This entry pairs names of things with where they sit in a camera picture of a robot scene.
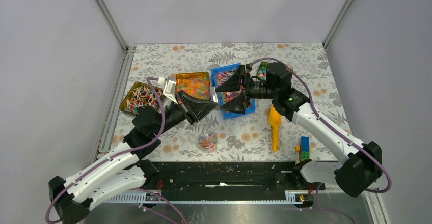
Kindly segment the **white round jar lid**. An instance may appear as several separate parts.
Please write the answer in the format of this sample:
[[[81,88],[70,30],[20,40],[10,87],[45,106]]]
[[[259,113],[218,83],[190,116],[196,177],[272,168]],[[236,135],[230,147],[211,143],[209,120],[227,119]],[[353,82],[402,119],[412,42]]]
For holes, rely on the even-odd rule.
[[[218,103],[218,97],[215,93],[211,93],[211,99],[213,102]]]

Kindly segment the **clear glass jar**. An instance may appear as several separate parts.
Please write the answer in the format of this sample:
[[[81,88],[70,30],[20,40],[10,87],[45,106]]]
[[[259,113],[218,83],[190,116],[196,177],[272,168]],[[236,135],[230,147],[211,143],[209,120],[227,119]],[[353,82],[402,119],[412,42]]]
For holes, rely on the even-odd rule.
[[[206,153],[212,153],[217,149],[218,137],[212,131],[202,132],[198,136],[198,147]]]

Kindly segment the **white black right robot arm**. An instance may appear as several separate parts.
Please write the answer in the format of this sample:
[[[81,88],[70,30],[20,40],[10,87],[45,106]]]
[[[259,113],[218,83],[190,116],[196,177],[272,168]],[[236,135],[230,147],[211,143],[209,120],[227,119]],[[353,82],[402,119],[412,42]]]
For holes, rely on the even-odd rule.
[[[311,183],[338,185],[347,195],[358,197],[372,192],[370,186],[388,173],[382,165],[382,149],[374,141],[365,143],[342,130],[319,112],[310,94],[292,87],[295,73],[281,62],[269,63],[266,80],[254,80],[252,65],[239,65],[235,72],[216,87],[216,92],[238,92],[234,99],[221,105],[222,110],[243,114],[251,99],[270,99],[275,110],[290,122],[310,132],[336,157],[337,162],[304,160],[292,175],[296,188]]]

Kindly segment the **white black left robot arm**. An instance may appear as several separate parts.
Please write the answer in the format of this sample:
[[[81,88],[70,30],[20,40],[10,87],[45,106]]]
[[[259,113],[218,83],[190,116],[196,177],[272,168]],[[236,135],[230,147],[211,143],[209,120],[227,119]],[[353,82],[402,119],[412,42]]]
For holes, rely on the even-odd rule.
[[[211,100],[198,99],[184,91],[175,94],[175,102],[160,111],[151,106],[139,108],[133,130],[104,157],[78,173],[49,183],[50,206],[45,220],[55,209],[60,223],[79,223],[97,206],[128,190],[157,185],[157,169],[145,157],[156,149],[159,137],[184,120],[195,124],[217,108]]]

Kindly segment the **yellow plastic scoop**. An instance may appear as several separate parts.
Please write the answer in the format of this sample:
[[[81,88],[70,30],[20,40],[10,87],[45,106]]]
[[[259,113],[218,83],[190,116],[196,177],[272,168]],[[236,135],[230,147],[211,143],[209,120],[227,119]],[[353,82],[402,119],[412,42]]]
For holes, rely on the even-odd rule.
[[[282,124],[282,116],[276,111],[272,105],[268,114],[268,123],[272,128],[272,150],[280,150],[280,127]]]

